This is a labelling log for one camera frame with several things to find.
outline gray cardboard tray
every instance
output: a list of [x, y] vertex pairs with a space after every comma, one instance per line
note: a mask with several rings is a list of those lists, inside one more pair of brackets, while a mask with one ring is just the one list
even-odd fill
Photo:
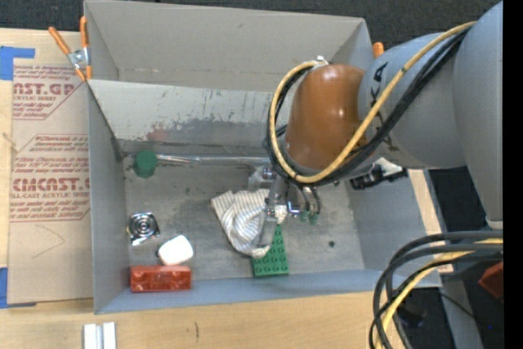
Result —
[[[426, 234], [408, 178], [362, 191], [322, 186], [316, 225], [289, 217], [282, 224], [290, 274], [253, 278], [210, 199], [247, 189], [254, 166], [161, 164], [147, 179], [132, 170], [145, 149], [264, 159], [266, 112], [281, 78], [316, 56], [368, 68], [364, 20], [103, 0], [84, 8], [95, 312], [368, 291], [402, 244]], [[131, 246], [128, 218], [144, 211], [161, 235]], [[131, 293], [129, 267], [159, 264], [158, 246], [178, 234], [194, 247], [192, 289]]]

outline white foam block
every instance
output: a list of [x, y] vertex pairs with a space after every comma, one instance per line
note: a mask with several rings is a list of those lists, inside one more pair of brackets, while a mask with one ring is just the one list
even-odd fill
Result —
[[193, 247], [184, 235], [170, 239], [158, 250], [158, 256], [164, 265], [179, 265], [191, 259], [193, 255]]

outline blue tape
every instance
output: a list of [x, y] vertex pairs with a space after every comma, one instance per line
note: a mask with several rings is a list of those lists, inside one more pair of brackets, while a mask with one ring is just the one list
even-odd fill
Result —
[[0, 80], [13, 79], [15, 58], [34, 58], [34, 48], [0, 47]]
[[34, 306], [34, 304], [7, 304], [7, 268], [2, 267], [0, 268], [0, 310], [11, 306]]
[[0, 268], [0, 308], [8, 308], [7, 305], [7, 268]]

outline yellow cable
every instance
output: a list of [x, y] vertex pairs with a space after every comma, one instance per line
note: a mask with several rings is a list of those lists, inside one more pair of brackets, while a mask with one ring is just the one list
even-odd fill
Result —
[[318, 172], [314, 175], [310, 176], [303, 176], [299, 175], [297, 172], [295, 172], [285, 161], [285, 158], [279, 149], [278, 146], [278, 139], [276, 136], [276, 121], [275, 121], [275, 114], [276, 114], [276, 104], [278, 102], [279, 96], [281, 95], [281, 92], [286, 84], [286, 82], [297, 72], [305, 69], [306, 67], [311, 67], [314, 65], [318, 65], [318, 62], [316, 61], [307, 61], [294, 69], [290, 70], [283, 80], [279, 83], [278, 87], [276, 88], [275, 94], [272, 98], [272, 102], [270, 103], [270, 109], [269, 109], [269, 133], [270, 133], [270, 144], [275, 152], [275, 156], [278, 159], [278, 162], [282, 169], [293, 179], [296, 179], [296, 181], [299, 181], [301, 183], [314, 183], [317, 181], [321, 181], [322, 179], [326, 178], [328, 175], [336, 171], [342, 164], [345, 162], [347, 156], [350, 152], [354, 149], [355, 145], [358, 143], [360, 138], [364, 135], [365, 130], [367, 127], [371, 124], [374, 117], [377, 115], [380, 108], [383, 106], [387, 98], [390, 96], [392, 90], [396, 87], [398, 82], [403, 78], [405, 73], [409, 71], [418, 61], [420, 61], [425, 54], [427, 54], [433, 47], [435, 47], [437, 44], [441, 43], [442, 41], [446, 40], [447, 38], [452, 37], [453, 35], [457, 34], [460, 31], [463, 31], [466, 28], [469, 28], [470, 26], [474, 25], [475, 22], [469, 22], [467, 24], [456, 26], [452, 29], [449, 29], [448, 31], [440, 34], [436, 38], [434, 38], [432, 41], [430, 41], [425, 47], [423, 47], [421, 50], [419, 50], [412, 58], [410, 58], [409, 61], [405, 63], [405, 65], [400, 69], [400, 71], [394, 76], [394, 78], [387, 84], [385, 89], [383, 90], [382, 95], [378, 98], [376, 103], [373, 105], [373, 107], [370, 109], [369, 113], [359, 126], [359, 128], [356, 130], [354, 136], [349, 140], [345, 148], [342, 150], [342, 152], [338, 155], [338, 157], [324, 170], [321, 172]]
[[[487, 239], [487, 240], [482, 240], [478, 243], [503, 244], [503, 239]], [[429, 266], [434, 262], [444, 262], [444, 261], [451, 262], [452, 260], [454, 260], [458, 257], [464, 256], [466, 254], [469, 254], [469, 253], [472, 253], [472, 251], [443, 253], [440, 256], [436, 257], [434, 261], [430, 261], [430, 262], [426, 263], [424, 267]], [[410, 291], [412, 291], [412, 289], [416, 286], [416, 284], [419, 283], [419, 281], [422, 280], [425, 276], [430, 274], [434, 269], [436, 269], [436, 268], [432, 267], [431, 269], [426, 269], [426, 270], [420, 272], [419, 274], [417, 274], [412, 279], [412, 281], [409, 282], [409, 284], [405, 287], [405, 289], [394, 299], [394, 302], [391, 304], [391, 306], [389, 306], [387, 308], [385, 313], [383, 313], [382, 325], [383, 325], [383, 330], [385, 332], [387, 331], [387, 327], [388, 327], [389, 323], [391, 322], [392, 316], [394, 315], [394, 313], [396, 312], [396, 310], [398, 309], [400, 304], [403, 302], [403, 300], [405, 300], [407, 295], [409, 295]], [[382, 349], [382, 341], [379, 338], [379, 335], [378, 335], [378, 341], [376, 344], [376, 348]]]

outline white cloth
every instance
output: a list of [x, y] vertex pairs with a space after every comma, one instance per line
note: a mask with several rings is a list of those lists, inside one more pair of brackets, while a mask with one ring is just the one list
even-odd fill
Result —
[[[220, 220], [221, 227], [232, 247], [238, 252], [259, 258], [264, 257], [269, 251], [270, 246], [257, 245], [257, 238], [263, 227], [265, 198], [268, 196], [268, 189], [255, 192], [241, 190], [235, 194], [229, 190], [211, 199], [211, 206]], [[275, 215], [280, 224], [287, 215], [286, 207], [276, 205]]]

